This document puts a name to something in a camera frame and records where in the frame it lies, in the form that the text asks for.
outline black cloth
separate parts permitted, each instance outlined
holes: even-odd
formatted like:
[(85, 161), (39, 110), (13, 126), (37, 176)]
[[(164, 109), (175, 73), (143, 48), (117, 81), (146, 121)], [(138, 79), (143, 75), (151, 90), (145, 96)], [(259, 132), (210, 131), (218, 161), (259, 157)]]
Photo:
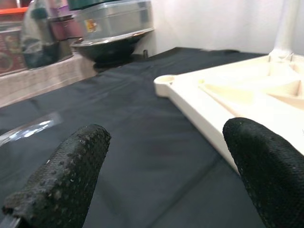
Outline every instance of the black cloth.
[(239, 176), (153, 87), (161, 75), (257, 56), (175, 48), (0, 109), (2, 132), (52, 111), (64, 119), (0, 147), (0, 201), (77, 128), (98, 124), (112, 139), (85, 228), (263, 228)]

